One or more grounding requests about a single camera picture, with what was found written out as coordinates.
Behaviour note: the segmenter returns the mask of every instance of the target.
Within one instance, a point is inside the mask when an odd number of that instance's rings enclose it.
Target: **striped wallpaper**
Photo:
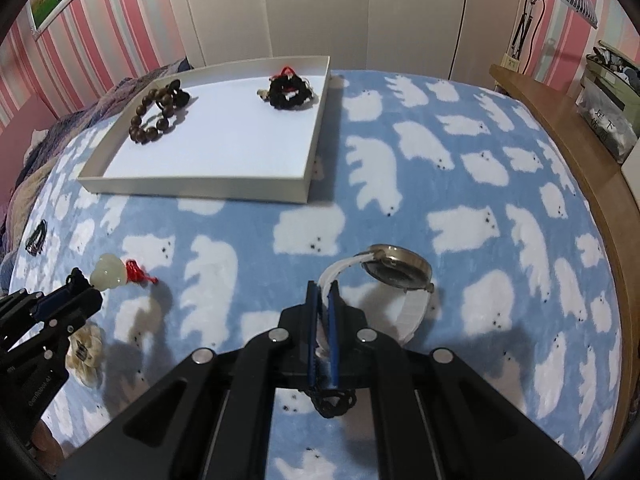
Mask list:
[[[640,62],[640,36],[617,0],[593,0],[598,30],[558,0],[546,0],[546,12],[534,40],[527,73],[559,91],[577,97],[584,56],[599,40]],[[538,4],[536,19],[542,11]]]
[[[0,132],[33,93],[60,117],[181,57],[169,0],[74,0],[38,41],[24,9],[0,45]]]

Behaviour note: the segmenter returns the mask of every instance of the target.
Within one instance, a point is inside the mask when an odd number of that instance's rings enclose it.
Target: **white tray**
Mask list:
[[[327,56],[280,57],[208,66],[153,81],[124,109],[82,168],[94,193],[237,198],[305,203],[329,80]],[[284,66],[306,78],[311,106],[276,110],[256,94]],[[191,101],[157,142],[135,144],[130,120],[151,88],[179,78]],[[159,117],[153,105],[143,118]]]

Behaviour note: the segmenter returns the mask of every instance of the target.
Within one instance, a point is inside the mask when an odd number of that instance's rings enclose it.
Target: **blue bedspread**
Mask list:
[[[90,195],[76,176],[110,124],[66,148],[26,230],[47,220],[44,252],[20,249],[12,279],[12,290],[50,292],[113,252],[161,280],[105,295],[92,319],[100,388],[71,379],[46,415],[68,449],[193,349],[241,347],[329,264],[384,242],[434,269],[408,347],[453,349],[594,471],[618,397],[614,285],[584,196],[522,104],[421,76],[334,74],[306,206]],[[384,329],[372,303],[398,294],[361,269],[340,285]],[[267,478],[376,478],[372,438],[366,392],[329,421],[303,394],[278,392]]]

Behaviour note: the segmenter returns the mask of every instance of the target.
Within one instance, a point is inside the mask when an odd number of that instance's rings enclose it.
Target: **plastic bag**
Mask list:
[[[587,78],[584,79],[584,92],[578,110],[614,158],[622,164],[638,140],[622,110]]]

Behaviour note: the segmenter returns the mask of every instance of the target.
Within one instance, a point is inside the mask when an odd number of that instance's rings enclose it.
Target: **silver screw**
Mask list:
[[[448,365],[453,361],[453,354],[451,350],[447,350],[446,348],[438,348],[433,351],[433,360],[441,365]]]
[[[358,338],[359,341],[362,341],[363,343],[371,343],[372,341],[375,341],[376,338],[378,337],[378,332],[376,332],[372,328],[363,328],[361,330],[358,330],[356,337]]]
[[[193,359],[196,364],[203,365],[213,359],[213,352],[208,348],[198,348],[191,354],[191,359]]]
[[[274,328],[269,331],[269,339],[271,339],[274,343],[279,343],[281,341],[286,341],[289,339],[289,332],[286,328]]]

